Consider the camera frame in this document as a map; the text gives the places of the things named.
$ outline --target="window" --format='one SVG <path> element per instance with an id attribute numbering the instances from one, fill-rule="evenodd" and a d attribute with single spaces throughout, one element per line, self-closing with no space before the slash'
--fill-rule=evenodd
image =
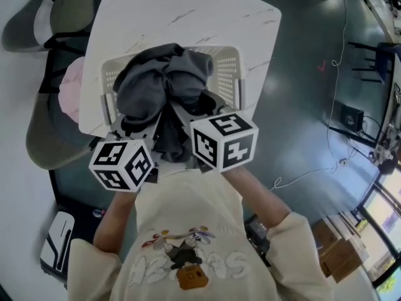
<path id="1" fill-rule="evenodd" d="M 363 205 L 383 232 L 388 236 L 398 252 L 401 251 L 401 218 L 396 210 L 377 190 L 373 190 Z"/>
<path id="2" fill-rule="evenodd" d="M 368 253 L 368 258 L 363 262 L 363 268 L 370 280 L 374 282 L 388 270 L 395 258 L 371 224 L 367 223 L 359 234 Z"/>
<path id="3" fill-rule="evenodd" d="M 382 176 L 379 183 L 392 194 L 398 203 L 401 203 L 401 172 L 398 169 L 391 175 Z"/>
<path id="4" fill-rule="evenodd" d="M 381 301 L 401 301 L 401 165 L 379 175 L 358 209 L 368 253 L 363 267 Z"/>
<path id="5" fill-rule="evenodd" d="M 401 269 L 398 268 L 390 278 L 376 289 L 381 301 L 400 300 L 401 297 Z"/>

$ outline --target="dark gray cloth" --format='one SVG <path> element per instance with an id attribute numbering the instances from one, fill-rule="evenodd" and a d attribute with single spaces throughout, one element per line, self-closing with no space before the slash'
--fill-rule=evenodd
<path id="1" fill-rule="evenodd" d="M 212 57 L 186 50 L 171 43 L 137 54 L 118 75 L 113 90 L 117 93 L 117 109 L 126 117 L 123 129 L 138 132 L 163 110 L 159 123 L 159 139 L 155 150 L 168 153 L 168 161 L 185 161 L 182 144 L 186 135 L 174 111 L 165 108 L 174 99 L 193 115 L 201 114 L 198 100 L 213 74 Z"/>

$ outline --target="cardboard box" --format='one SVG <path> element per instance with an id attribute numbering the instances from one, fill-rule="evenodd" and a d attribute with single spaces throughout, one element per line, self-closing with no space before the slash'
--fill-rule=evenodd
<path id="1" fill-rule="evenodd" d="M 334 281 L 339 283 L 344 278 L 349 276 L 352 272 L 354 272 L 358 267 L 362 265 L 361 259 L 357 255 L 353 255 L 347 259 L 345 263 L 343 263 L 340 267 L 338 267 L 334 272 L 331 273 Z"/>
<path id="2" fill-rule="evenodd" d="M 353 245 L 349 241 L 341 239 L 325 258 L 325 263 L 330 273 L 337 270 L 352 255 L 357 255 Z"/>
<path id="3" fill-rule="evenodd" d="M 328 270 L 328 268 L 326 266 L 326 263 L 320 262 L 320 268 L 326 278 L 328 278 L 331 275 L 330 271 Z"/>
<path id="4" fill-rule="evenodd" d="M 330 223 L 328 218 L 323 218 L 312 227 L 312 233 L 318 247 L 320 261 L 325 259 L 328 252 L 341 239 L 341 234 Z"/>

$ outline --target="sleeve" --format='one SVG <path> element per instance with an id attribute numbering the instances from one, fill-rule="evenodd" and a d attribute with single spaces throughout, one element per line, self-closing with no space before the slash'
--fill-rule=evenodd
<path id="1" fill-rule="evenodd" d="M 68 262 L 68 300 L 109 300 L 120 268 L 118 255 L 102 252 L 83 240 L 72 240 Z"/>
<path id="2" fill-rule="evenodd" d="M 289 214 L 268 231 L 268 240 L 266 259 L 271 264 L 271 274 L 291 300 L 333 300 L 305 217 Z"/>

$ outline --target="black box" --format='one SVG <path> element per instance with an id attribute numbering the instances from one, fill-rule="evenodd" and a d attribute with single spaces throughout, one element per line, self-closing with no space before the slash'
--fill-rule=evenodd
<path id="1" fill-rule="evenodd" d="M 342 105 L 340 122 L 350 131 L 354 133 L 360 132 L 363 124 L 363 111 Z"/>

